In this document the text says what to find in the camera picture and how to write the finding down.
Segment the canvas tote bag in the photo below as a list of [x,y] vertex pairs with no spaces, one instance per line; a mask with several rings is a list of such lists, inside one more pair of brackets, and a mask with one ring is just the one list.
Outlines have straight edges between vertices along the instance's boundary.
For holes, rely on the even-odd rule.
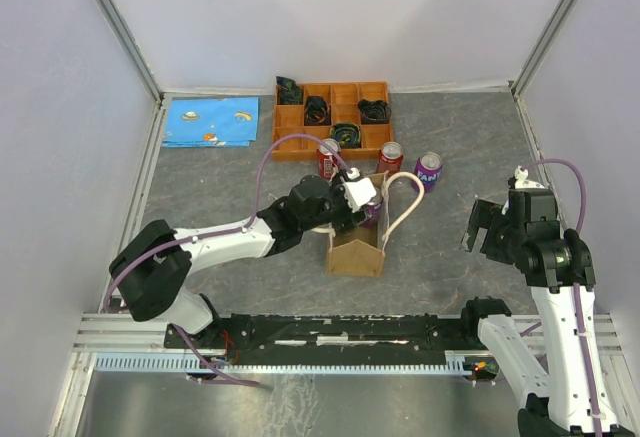
[[[387,172],[369,176],[376,190],[381,192],[382,202],[378,220],[369,226],[359,226],[346,234],[321,230],[328,237],[326,273],[336,276],[381,277],[386,259],[386,249],[392,234],[405,222],[422,202],[425,191],[419,178],[411,172]],[[395,219],[390,213],[391,187],[407,180],[418,187],[412,203]]]

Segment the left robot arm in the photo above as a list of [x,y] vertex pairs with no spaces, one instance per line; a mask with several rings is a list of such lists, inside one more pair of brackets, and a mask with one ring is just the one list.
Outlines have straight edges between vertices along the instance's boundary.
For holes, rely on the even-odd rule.
[[310,175],[245,220],[204,229],[153,221],[111,262],[109,290],[119,292],[134,321],[159,319],[198,346],[212,346],[221,335],[219,316],[206,296],[186,289],[188,277],[227,262],[281,254],[309,231],[349,232],[365,220],[376,191],[369,178],[345,171],[330,181]]

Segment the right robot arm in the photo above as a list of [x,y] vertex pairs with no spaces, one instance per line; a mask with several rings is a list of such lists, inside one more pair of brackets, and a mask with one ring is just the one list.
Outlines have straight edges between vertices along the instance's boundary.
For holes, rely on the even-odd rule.
[[595,273],[590,250],[563,230],[553,193],[512,189],[505,204],[476,200],[461,246],[512,265],[538,310],[546,361],[529,349],[501,299],[474,298],[458,327],[472,348],[486,347],[514,393],[522,436],[629,436],[606,389],[594,328]]

